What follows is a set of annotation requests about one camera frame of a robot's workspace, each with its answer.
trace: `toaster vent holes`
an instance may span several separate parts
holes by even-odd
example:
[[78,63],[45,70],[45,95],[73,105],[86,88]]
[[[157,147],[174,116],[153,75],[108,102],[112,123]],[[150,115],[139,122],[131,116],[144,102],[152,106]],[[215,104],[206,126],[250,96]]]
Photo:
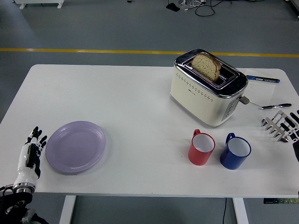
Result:
[[201,96],[207,98],[208,100],[210,100],[211,102],[213,102],[214,100],[206,95],[205,93],[203,93],[202,91],[198,90],[194,85],[192,85],[191,83],[189,83],[184,77],[180,76],[179,74],[177,74],[177,77],[183,81],[184,83],[186,83],[189,87],[191,87],[194,91],[196,91],[198,94],[200,94]]

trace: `floor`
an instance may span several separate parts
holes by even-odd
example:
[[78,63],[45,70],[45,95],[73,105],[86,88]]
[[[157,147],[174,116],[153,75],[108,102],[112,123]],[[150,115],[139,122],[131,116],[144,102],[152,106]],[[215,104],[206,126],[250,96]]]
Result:
[[[174,0],[65,0],[61,9],[30,4],[20,10],[12,0],[0,1],[0,120],[35,64],[173,66],[191,49],[212,52],[236,68],[282,69],[299,93],[299,13],[291,2],[213,0],[219,5],[209,17],[196,13],[209,15],[211,7],[174,12],[168,2],[178,6]],[[299,218],[299,205],[244,201],[249,224]],[[63,202],[63,196],[36,193],[30,206],[57,224]],[[223,198],[79,196],[72,224],[218,224],[224,208]],[[231,199],[224,223],[236,223]]]

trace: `cream toaster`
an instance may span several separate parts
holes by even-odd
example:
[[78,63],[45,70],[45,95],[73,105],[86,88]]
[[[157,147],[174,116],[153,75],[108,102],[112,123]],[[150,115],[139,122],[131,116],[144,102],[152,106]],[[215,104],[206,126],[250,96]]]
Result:
[[219,126],[232,116],[238,102],[249,103],[242,97],[248,84],[247,77],[221,59],[213,56],[221,65],[215,83],[191,67],[192,59],[202,49],[194,49],[179,56],[174,63],[171,95],[184,108],[209,126]]

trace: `white robotic hand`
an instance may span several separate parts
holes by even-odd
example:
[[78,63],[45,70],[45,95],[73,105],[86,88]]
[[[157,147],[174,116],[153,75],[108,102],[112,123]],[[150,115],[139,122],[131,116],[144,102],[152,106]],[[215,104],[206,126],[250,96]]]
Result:
[[27,142],[21,149],[18,163],[19,175],[13,184],[14,193],[28,192],[32,194],[36,189],[36,180],[41,174],[39,169],[40,156],[43,147],[47,144],[45,141],[47,136],[42,137],[42,139],[38,141],[41,134],[42,131],[36,127],[28,136]]

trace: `black pen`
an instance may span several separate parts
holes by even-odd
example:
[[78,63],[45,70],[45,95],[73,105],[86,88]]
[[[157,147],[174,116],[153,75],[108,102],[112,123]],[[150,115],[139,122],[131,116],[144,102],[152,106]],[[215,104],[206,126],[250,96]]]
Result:
[[259,77],[259,76],[246,76],[247,79],[250,80],[258,80],[258,81],[264,81],[269,83],[279,83],[280,80],[276,78],[265,78],[265,77]]
[[262,106],[259,110],[266,110],[266,109],[273,109],[273,108],[280,108],[280,107],[289,107],[291,104],[278,104],[278,105],[271,105],[271,106]]

